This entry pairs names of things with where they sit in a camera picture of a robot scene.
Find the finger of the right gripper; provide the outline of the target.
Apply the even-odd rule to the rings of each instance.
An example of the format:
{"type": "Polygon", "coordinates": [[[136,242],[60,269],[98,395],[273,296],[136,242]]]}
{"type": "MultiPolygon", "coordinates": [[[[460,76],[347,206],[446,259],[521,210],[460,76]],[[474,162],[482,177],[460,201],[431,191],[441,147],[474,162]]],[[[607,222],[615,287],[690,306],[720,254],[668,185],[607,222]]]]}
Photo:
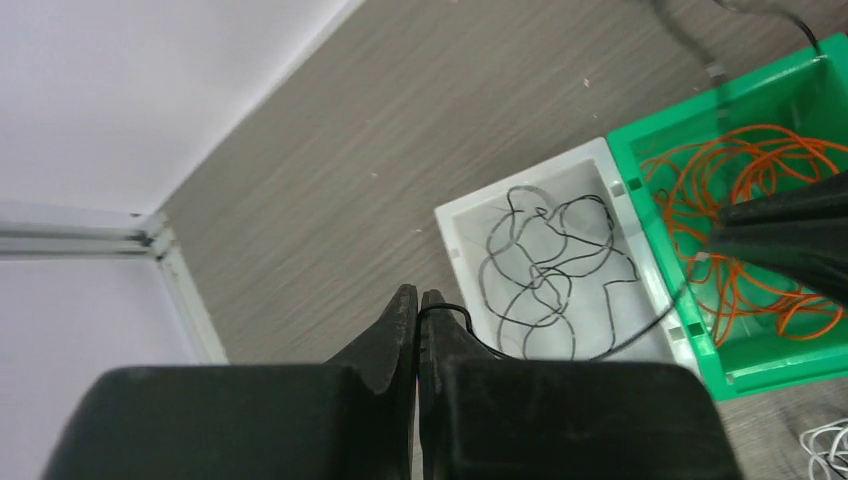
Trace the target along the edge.
{"type": "Polygon", "coordinates": [[[722,208],[705,250],[847,304],[847,175],[722,208]]]}

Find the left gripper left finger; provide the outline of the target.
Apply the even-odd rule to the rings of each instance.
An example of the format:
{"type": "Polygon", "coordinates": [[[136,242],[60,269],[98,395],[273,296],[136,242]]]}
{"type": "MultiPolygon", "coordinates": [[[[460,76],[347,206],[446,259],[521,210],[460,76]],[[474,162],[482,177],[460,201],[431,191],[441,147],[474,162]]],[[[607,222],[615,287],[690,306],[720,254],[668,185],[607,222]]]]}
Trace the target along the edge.
{"type": "Polygon", "coordinates": [[[134,366],[100,376],[47,479],[407,479],[418,293],[312,364],[134,366]]]}

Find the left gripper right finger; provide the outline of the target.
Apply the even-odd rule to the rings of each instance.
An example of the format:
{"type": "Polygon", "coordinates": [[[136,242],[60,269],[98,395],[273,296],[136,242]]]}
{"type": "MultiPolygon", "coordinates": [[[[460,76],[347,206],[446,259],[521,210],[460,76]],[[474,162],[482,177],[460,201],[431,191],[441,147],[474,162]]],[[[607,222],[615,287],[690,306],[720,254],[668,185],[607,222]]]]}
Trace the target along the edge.
{"type": "Polygon", "coordinates": [[[715,404],[676,364],[498,359],[424,293],[419,431],[427,479],[738,479],[715,404]]]}

